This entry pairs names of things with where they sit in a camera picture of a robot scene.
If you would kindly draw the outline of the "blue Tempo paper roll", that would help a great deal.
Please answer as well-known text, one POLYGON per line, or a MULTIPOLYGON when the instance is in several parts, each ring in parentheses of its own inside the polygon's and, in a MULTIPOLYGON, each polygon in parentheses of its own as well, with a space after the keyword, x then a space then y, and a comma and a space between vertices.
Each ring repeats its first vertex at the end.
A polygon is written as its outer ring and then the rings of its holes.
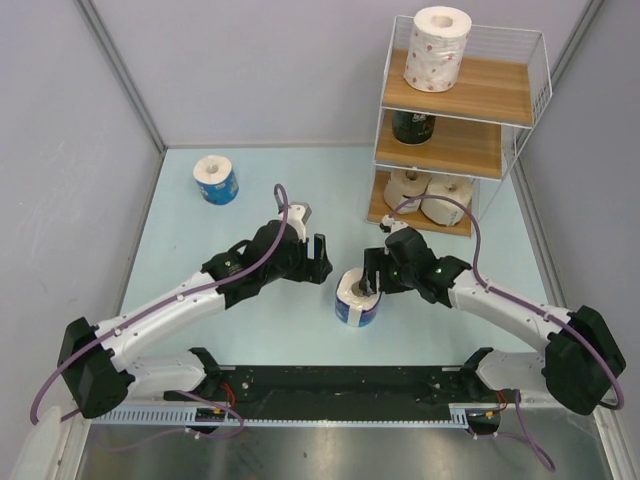
POLYGON ((335 314, 346 325, 362 328, 376 317, 382 295, 366 295, 359 287, 363 269, 353 268, 340 278, 335 292, 335 314))

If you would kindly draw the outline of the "cream paper roll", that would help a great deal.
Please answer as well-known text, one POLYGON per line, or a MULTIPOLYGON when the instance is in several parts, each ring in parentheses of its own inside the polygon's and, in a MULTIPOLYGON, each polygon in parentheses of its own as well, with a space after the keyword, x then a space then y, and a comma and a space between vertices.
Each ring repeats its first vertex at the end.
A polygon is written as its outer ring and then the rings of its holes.
MULTIPOLYGON (((467 177, 433 174, 425 193, 446 197, 468 207, 472 200, 473 183, 467 177)), ((423 199, 420 209, 429 220, 442 226, 454 226, 464 216, 458 206, 442 199, 423 199)))

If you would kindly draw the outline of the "brown paper roll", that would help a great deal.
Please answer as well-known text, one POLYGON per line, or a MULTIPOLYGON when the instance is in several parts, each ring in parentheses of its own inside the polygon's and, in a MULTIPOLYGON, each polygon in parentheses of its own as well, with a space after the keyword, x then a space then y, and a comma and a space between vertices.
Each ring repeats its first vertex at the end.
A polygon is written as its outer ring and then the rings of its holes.
POLYGON ((420 207, 420 200, 413 200, 404 207, 400 205, 410 198, 423 195, 431 180, 431 174, 413 170, 394 169, 383 192, 385 203, 398 214, 416 212, 420 207))

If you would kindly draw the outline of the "white wire wooden shelf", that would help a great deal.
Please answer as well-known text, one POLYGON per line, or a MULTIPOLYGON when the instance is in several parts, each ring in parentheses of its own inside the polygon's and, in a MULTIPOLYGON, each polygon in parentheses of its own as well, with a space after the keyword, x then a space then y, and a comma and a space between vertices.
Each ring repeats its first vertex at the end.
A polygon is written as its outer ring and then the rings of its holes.
POLYGON ((379 222, 391 208, 383 192, 395 170, 470 180, 470 209, 482 218, 517 164, 552 97, 542 32, 474 25, 452 89, 426 93, 403 78, 413 19, 398 15, 384 67, 373 156, 374 179, 366 218, 379 222), (432 115, 435 132, 421 145, 392 134, 397 112, 432 115))

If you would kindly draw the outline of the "light blue paper roll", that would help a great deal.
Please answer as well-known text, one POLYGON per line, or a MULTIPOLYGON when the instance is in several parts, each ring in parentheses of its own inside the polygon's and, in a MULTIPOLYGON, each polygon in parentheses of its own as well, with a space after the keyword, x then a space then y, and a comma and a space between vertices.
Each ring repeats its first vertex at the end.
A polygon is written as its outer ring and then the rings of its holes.
POLYGON ((201 158, 193 168, 193 178, 204 200, 213 205, 229 204, 239 191, 233 165, 224 156, 201 158))

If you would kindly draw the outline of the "dark green paper roll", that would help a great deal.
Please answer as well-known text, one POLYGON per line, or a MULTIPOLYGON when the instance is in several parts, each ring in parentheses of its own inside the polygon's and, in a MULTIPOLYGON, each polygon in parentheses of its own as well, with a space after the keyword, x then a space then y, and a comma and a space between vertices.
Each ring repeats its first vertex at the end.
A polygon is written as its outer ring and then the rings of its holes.
POLYGON ((396 111, 392 116, 392 134, 405 145, 421 145, 431 139, 436 117, 428 114, 396 111))

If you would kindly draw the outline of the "floral white paper roll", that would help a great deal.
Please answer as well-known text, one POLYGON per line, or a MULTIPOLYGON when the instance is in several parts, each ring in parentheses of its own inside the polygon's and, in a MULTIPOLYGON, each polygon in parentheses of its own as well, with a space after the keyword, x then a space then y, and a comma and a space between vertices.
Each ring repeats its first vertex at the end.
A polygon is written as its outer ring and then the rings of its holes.
POLYGON ((471 17, 447 6, 421 9, 413 18, 403 78, 430 93, 450 90, 457 81, 472 27, 471 17))

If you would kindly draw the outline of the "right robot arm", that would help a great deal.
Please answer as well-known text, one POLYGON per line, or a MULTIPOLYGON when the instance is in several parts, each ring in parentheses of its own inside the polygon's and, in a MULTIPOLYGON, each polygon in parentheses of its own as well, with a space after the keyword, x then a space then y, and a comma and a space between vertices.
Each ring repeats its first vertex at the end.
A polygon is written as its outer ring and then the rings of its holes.
POLYGON ((431 304, 474 314, 533 348, 474 353, 461 376, 462 391, 473 401, 498 390, 547 392, 570 411, 589 415, 605 404, 609 391, 620 390, 617 379, 626 361, 598 311, 534 304, 483 279, 464 260, 437 257, 411 227, 365 250, 360 287, 367 295, 416 291, 431 304))

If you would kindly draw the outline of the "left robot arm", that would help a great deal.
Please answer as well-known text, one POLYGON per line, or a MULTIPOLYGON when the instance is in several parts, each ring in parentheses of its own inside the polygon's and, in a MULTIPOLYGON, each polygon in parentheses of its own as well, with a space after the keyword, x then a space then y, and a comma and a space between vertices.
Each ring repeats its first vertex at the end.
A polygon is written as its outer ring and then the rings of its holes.
POLYGON ((85 318, 71 322, 58 360, 64 382, 88 419, 128 398, 160 394, 182 400, 194 394, 210 399, 223 377, 206 348, 192 347, 176 357, 149 358, 143 352, 202 316, 258 295, 276 280, 321 284, 331 271, 324 235, 303 238, 291 224, 272 220, 150 304, 96 325, 85 318))

